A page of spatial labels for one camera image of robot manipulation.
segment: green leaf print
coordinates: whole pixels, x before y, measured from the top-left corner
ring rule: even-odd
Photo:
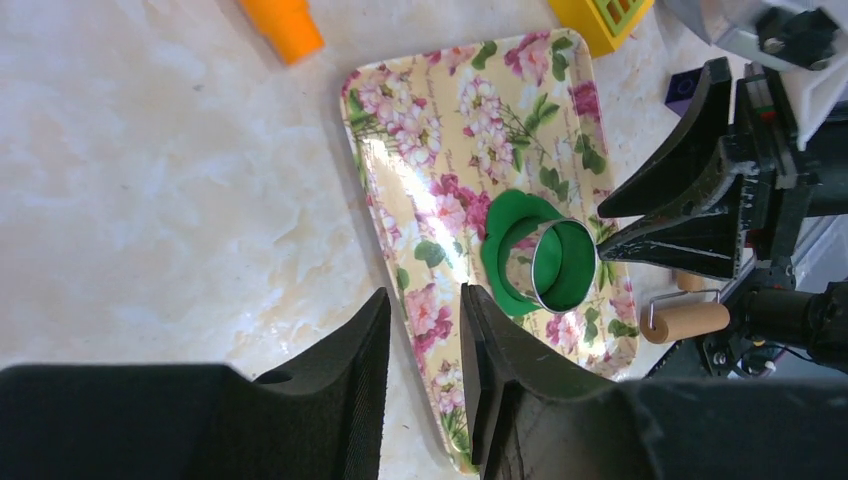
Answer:
[[[554,53],[551,64],[551,73],[558,82],[565,81],[565,69],[568,68],[568,60],[561,53]]]
[[[591,170],[595,175],[600,175],[607,169],[607,159],[592,148],[588,148],[583,152],[583,168]]]
[[[595,338],[598,336],[598,325],[596,322],[600,316],[601,312],[594,308],[586,310],[586,333],[583,334],[583,341],[589,345],[595,343]]]
[[[453,441],[453,446],[456,447],[460,453],[471,453],[471,441],[468,440],[468,432],[466,432],[465,429],[456,431],[451,440]]]
[[[481,48],[474,59],[471,60],[471,66],[474,67],[475,70],[485,70],[486,60],[497,52],[498,45],[495,42],[483,42],[483,48]]]
[[[548,101],[548,94],[543,93],[533,103],[533,113],[524,121],[524,128],[532,135],[540,126],[550,123],[559,111],[559,105]]]
[[[359,101],[359,90],[352,88],[347,96],[348,121],[353,133],[376,123],[374,115],[363,110],[362,102]]]
[[[598,285],[598,291],[601,291],[607,285],[607,269],[604,262],[601,262],[601,267],[598,269],[597,277],[598,278],[595,280],[595,283]]]
[[[409,286],[409,272],[407,272],[406,269],[398,268],[397,282],[398,288],[401,289],[401,291],[406,290],[406,287]]]
[[[524,152],[520,149],[512,150],[512,168],[518,173],[524,170]]]
[[[559,173],[555,169],[542,167],[542,170],[539,172],[539,182],[543,187],[552,190],[560,202],[568,199],[568,180],[561,181],[559,179]]]
[[[427,268],[435,268],[445,259],[445,249],[438,243],[424,240],[415,247],[413,252],[416,260],[422,260]]]
[[[632,325],[627,325],[617,318],[610,322],[607,332],[611,333],[615,338],[639,336],[639,329]]]
[[[612,285],[615,281],[615,267],[612,262],[603,261],[598,267],[598,290],[603,290],[605,286]]]
[[[568,50],[574,46],[574,42],[568,37],[560,37],[551,43],[551,52],[562,53],[563,50]]]
[[[541,124],[542,120],[538,115],[536,115],[536,112],[527,115],[527,118],[524,120],[524,128],[527,129],[527,132],[530,133],[530,135],[535,134],[536,131],[539,130],[539,125]]]
[[[359,101],[359,90],[351,88],[347,96],[347,108],[351,114],[362,113],[362,102]]]
[[[353,154],[353,163],[356,165],[356,171],[359,172],[359,183],[362,184],[365,193],[368,193],[368,173],[365,171],[365,166],[362,165],[362,155],[359,154],[359,147],[356,148]]]
[[[542,167],[539,172],[539,182],[542,183],[543,187],[555,190],[559,185],[559,173],[553,168]]]
[[[551,73],[558,82],[565,81],[565,69],[568,68],[567,50],[574,46],[568,37],[561,37],[551,43]]]
[[[585,133],[580,134],[574,145],[574,152],[583,154],[583,168],[591,170],[595,175],[604,173],[607,169],[607,159],[592,148],[591,138]]]
[[[556,112],[559,111],[559,105],[555,103],[546,103],[539,111],[539,123],[545,125],[556,118]]]
[[[592,139],[589,138],[589,135],[585,133],[581,133],[579,137],[577,137],[577,143],[574,144],[574,153],[583,153],[586,149],[592,148]]]
[[[530,146],[530,138],[526,135],[516,135],[509,139],[510,145],[512,148],[520,148],[524,149]]]
[[[542,107],[545,106],[545,103],[548,101],[548,94],[543,93],[539,95],[539,98],[533,102],[533,113],[539,115],[539,112],[542,111]]]
[[[589,217],[589,225],[595,232],[595,243],[601,243],[615,233],[616,227],[614,223],[604,223],[597,215]]]
[[[607,269],[607,280],[612,285],[615,281],[615,266],[612,262],[603,262],[603,266]]]
[[[563,181],[557,188],[554,189],[554,192],[557,194],[557,200],[560,202],[564,202],[568,200],[568,180]]]

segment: pink flower print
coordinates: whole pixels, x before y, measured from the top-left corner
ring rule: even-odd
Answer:
[[[601,123],[601,108],[598,104],[598,90],[595,82],[583,82],[576,87],[569,87],[568,93],[574,102],[577,115],[591,117],[595,123]]]
[[[453,195],[465,209],[476,198],[473,190],[459,186],[459,178],[453,173],[442,174],[439,183],[430,185],[430,193],[434,196]]]
[[[532,237],[524,237],[513,246],[519,250],[531,250],[530,256],[533,256],[533,251],[536,250],[536,239]]]
[[[436,305],[436,284],[406,294],[406,313],[416,335],[424,335],[436,326],[439,306]]]
[[[545,336],[553,345],[563,347],[566,353],[571,354],[580,342],[584,326],[583,315],[577,310],[559,313],[545,326]]]
[[[440,61],[442,61],[442,51],[436,50],[435,52],[425,53],[424,58],[427,59],[427,65],[431,67],[433,65],[437,65]]]
[[[622,320],[634,317],[636,302],[633,300],[633,294],[629,291],[625,291],[615,298],[611,298],[610,305],[615,309],[616,317]]]
[[[586,366],[584,368],[587,370],[591,369],[596,363],[598,363],[599,358],[600,357],[598,355],[589,355],[589,358],[586,359]]]
[[[456,73],[457,67],[471,60],[474,56],[474,47],[453,47],[442,51],[442,58],[448,66],[448,73]]]
[[[452,384],[439,390],[439,410],[448,414],[465,406],[465,393],[459,386]]]
[[[383,205],[379,205],[377,207],[377,211],[383,222],[383,228],[386,230],[386,233],[391,236],[392,243],[394,244],[401,237],[400,228],[397,226],[395,217],[393,217]]]
[[[418,373],[425,378],[427,377],[427,354],[435,342],[436,339],[428,335],[417,335],[412,340],[412,351],[415,355],[415,363],[418,364]]]
[[[344,85],[342,85],[342,98],[347,101],[347,95],[350,93],[350,84],[353,83],[354,80],[359,78],[362,73],[359,70],[354,70],[350,72],[350,75],[345,79]]]
[[[442,174],[438,183],[430,185],[430,193],[433,195],[452,194],[456,196],[455,193],[457,190],[459,190],[459,177],[453,173]]]
[[[505,180],[514,161],[506,132],[503,129],[483,132],[477,140],[477,149],[480,152],[480,168],[493,179]]]
[[[486,238],[486,219],[489,216],[489,208],[491,206],[492,199],[489,198],[489,192],[483,191],[480,195],[471,199],[465,210],[465,220],[468,228],[477,233],[477,238],[480,240]]]
[[[547,188],[539,189],[538,191],[533,192],[533,195],[535,195],[539,198],[545,199],[548,203],[550,203],[554,207],[557,207],[558,205],[562,204],[562,202],[560,202],[559,199],[557,198],[556,192],[554,192],[553,190],[547,189]]]
[[[430,335],[432,335],[434,339],[438,338],[444,340],[448,338],[448,335],[450,335],[451,328],[453,328],[453,322],[445,320],[445,318],[450,317],[450,311],[450,307],[442,307],[439,309],[439,319],[436,320],[436,326],[430,330]]]
[[[595,205],[600,205],[610,196],[610,193],[612,193],[611,190],[592,189],[592,199],[595,201]]]
[[[550,33],[531,33],[525,35],[521,43],[506,52],[504,62],[507,67],[512,67],[512,73],[525,80],[525,74],[536,80],[536,86],[542,85],[545,74],[548,72],[548,48]]]
[[[427,59],[427,63],[431,67],[444,60],[445,65],[448,67],[448,73],[453,75],[456,73],[457,67],[467,62],[468,60],[471,60],[471,57],[474,56],[474,53],[474,47],[453,47],[447,48],[445,50],[425,53],[424,57]]]
[[[457,235],[465,226],[465,209],[453,194],[440,195],[435,198],[435,211],[432,212],[428,222],[444,225],[451,235]]]
[[[447,414],[465,406],[461,384],[462,371],[459,367],[451,365],[447,360],[442,361],[439,373],[432,380],[433,388],[438,392],[439,409],[442,413]]]
[[[406,115],[400,117],[397,128],[389,125],[398,142],[398,151],[407,163],[414,166],[429,166],[436,163],[436,155],[442,149],[441,125],[423,107],[413,104]]]
[[[501,99],[492,83],[479,75],[465,84],[459,102],[459,113],[465,117],[467,123],[466,129],[463,129],[466,136],[503,126],[500,117]]]
[[[363,82],[359,100],[363,110],[376,115],[383,125],[397,121],[413,104],[412,93],[403,77],[385,67],[372,71]]]

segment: purple block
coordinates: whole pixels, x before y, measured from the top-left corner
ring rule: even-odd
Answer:
[[[678,116],[683,116],[692,103],[692,96],[701,79],[700,68],[688,72],[676,73],[668,82],[668,93],[665,95],[665,106],[670,108]]]

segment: screw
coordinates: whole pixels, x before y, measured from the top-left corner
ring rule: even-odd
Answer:
[[[774,55],[775,53],[783,50],[783,47],[785,46],[786,44],[779,38],[767,38],[766,41],[763,42],[763,51],[769,55]]]
[[[815,62],[813,62],[812,65],[810,65],[810,70],[812,70],[814,72],[820,72],[820,71],[824,70],[825,68],[827,68],[829,66],[830,66],[830,62],[828,62],[825,59],[816,60]]]
[[[716,352],[715,355],[713,355],[713,363],[716,365],[724,365],[727,363],[727,355],[725,355],[724,352]]]

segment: green felt piece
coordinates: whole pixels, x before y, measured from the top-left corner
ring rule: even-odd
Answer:
[[[562,270],[562,249],[564,245],[555,231],[559,226],[548,229],[539,241],[534,256],[533,282],[536,290],[544,296],[556,282]]]
[[[509,247],[532,232],[539,223],[559,218],[562,215],[545,199],[519,190],[507,190],[492,202],[486,217],[486,239],[480,253],[495,302],[507,315],[525,315],[540,308],[525,300],[505,281],[504,267]]]
[[[560,261],[546,268],[558,267],[555,273],[556,280],[547,289],[542,289],[539,283],[536,286],[542,292],[542,302],[550,309],[558,312],[571,310],[580,305],[586,298],[586,294],[592,287],[595,279],[595,244],[592,236],[581,225],[576,223],[561,223],[549,231],[554,237],[558,237],[561,244]],[[548,265],[546,257],[537,255],[536,269],[543,264]]]

